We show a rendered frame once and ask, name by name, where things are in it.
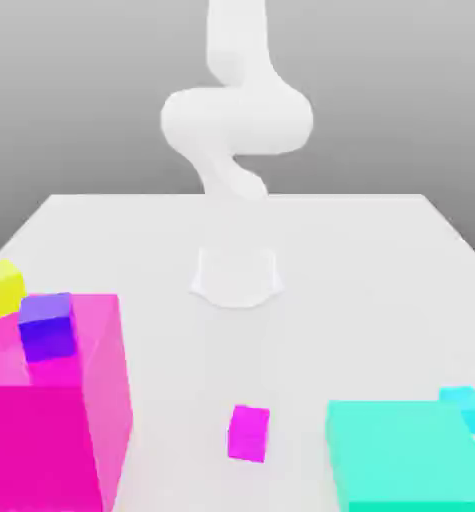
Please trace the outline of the small magenta cube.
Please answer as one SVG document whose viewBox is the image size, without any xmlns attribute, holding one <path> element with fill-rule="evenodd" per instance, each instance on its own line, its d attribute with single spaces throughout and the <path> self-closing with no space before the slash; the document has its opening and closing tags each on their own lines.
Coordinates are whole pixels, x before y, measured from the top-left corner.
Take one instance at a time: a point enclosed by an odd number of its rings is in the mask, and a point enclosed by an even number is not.
<svg viewBox="0 0 475 512">
<path fill-rule="evenodd" d="M 270 410 L 247 405 L 233 409 L 227 435 L 230 458 L 256 463 L 265 461 Z"/>
</svg>

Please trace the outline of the small purple cube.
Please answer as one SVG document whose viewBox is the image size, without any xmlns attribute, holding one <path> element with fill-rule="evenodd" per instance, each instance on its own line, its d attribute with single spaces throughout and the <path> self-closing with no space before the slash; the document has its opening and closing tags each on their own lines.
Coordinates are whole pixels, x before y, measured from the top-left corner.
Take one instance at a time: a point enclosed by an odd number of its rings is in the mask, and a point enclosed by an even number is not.
<svg viewBox="0 0 475 512">
<path fill-rule="evenodd" d="M 25 297 L 17 325 L 28 363 L 70 357 L 77 352 L 69 293 Z"/>
</svg>

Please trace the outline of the small yellow cube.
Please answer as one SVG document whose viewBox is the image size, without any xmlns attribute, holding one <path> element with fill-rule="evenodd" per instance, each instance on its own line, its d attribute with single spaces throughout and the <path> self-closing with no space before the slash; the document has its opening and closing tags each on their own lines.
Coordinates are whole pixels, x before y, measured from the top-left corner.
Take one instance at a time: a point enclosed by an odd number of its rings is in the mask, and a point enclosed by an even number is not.
<svg viewBox="0 0 475 512">
<path fill-rule="evenodd" d="M 26 295 L 20 270 L 9 260 L 0 260 L 0 318 L 17 312 Z"/>
</svg>

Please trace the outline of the small cyan cube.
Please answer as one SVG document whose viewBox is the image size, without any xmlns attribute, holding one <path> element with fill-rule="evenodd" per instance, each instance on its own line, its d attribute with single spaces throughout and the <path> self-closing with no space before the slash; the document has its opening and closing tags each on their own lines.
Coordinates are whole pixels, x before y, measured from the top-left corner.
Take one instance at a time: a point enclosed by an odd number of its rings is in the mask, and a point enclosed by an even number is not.
<svg viewBox="0 0 475 512">
<path fill-rule="evenodd" d="M 439 400 L 455 404 L 469 429 L 475 435 L 475 389 L 471 386 L 442 387 Z"/>
</svg>

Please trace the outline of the large turquoise box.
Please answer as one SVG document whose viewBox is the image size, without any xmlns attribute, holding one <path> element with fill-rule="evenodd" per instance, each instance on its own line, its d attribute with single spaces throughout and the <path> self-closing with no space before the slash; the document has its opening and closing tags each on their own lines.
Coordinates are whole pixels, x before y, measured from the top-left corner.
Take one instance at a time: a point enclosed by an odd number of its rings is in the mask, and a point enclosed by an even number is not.
<svg viewBox="0 0 475 512">
<path fill-rule="evenodd" d="M 327 406 L 339 512 L 475 512 L 475 439 L 439 401 Z"/>
</svg>

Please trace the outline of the large pink box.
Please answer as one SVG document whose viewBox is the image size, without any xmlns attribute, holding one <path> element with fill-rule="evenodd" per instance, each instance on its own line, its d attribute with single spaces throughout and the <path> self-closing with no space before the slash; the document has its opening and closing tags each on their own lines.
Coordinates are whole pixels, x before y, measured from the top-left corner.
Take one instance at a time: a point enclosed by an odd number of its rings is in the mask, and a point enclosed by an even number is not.
<svg viewBox="0 0 475 512">
<path fill-rule="evenodd" d="M 133 427 L 119 299 L 73 294 L 76 352 L 29 363 L 0 318 L 0 512 L 112 512 Z"/>
</svg>

